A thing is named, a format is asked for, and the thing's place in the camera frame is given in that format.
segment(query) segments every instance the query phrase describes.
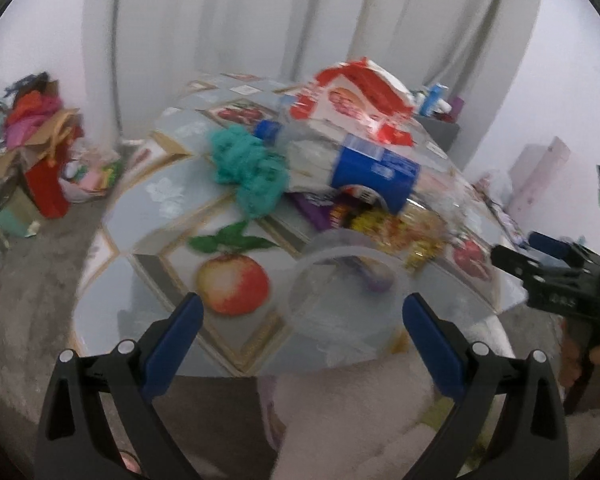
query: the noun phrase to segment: clear plastic container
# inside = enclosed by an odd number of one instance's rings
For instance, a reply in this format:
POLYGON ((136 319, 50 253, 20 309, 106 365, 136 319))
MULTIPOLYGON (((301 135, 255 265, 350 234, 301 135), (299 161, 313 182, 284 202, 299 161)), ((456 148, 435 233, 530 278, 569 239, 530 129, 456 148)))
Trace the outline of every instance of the clear plastic container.
POLYGON ((399 259, 346 229, 309 243, 283 288, 279 309, 297 332, 322 342, 365 348, 366 338, 400 326, 411 279, 399 259))

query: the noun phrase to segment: barcode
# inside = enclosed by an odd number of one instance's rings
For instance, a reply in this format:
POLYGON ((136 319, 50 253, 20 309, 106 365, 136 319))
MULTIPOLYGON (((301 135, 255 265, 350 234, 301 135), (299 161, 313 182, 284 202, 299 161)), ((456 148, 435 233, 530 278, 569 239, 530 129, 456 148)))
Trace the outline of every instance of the barcode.
POLYGON ((382 154, 384 153, 384 148, 382 146, 376 146, 374 143, 353 134, 347 136, 344 147, 349 148, 354 152, 361 153, 362 155, 366 155, 373 160, 382 160, 382 154))

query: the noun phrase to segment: blue bottle label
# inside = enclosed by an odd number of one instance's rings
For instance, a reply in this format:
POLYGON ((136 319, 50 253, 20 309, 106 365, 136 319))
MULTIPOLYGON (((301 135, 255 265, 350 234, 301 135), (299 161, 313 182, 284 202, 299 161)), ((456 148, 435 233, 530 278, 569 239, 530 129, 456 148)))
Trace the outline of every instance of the blue bottle label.
POLYGON ((331 187, 363 186, 384 199, 397 214, 411 195, 420 165, 382 146, 349 134, 331 177, 331 187))

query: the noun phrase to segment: human hand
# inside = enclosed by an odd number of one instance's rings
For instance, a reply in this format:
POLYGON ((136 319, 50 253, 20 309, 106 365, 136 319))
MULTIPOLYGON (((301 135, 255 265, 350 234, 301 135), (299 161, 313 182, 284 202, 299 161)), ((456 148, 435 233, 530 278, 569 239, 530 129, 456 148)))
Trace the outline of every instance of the human hand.
MULTIPOLYGON (((558 382, 569 389, 582 374, 580 366, 581 349, 578 344, 567 334, 566 330, 562 332, 562 361, 560 363, 560 374, 558 382)), ((596 346, 589 352, 589 359, 592 364, 600 366, 600 346, 596 346)))

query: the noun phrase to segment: curtain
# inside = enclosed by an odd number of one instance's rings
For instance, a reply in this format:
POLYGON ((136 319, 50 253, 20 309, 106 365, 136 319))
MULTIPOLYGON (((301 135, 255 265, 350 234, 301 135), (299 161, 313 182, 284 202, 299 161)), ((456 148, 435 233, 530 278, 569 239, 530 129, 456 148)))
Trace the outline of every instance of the curtain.
POLYGON ((408 87, 466 78, 494 0, 119 0, 123 137, 146 136, 197 73, 304 81, 368 56, 408 87))

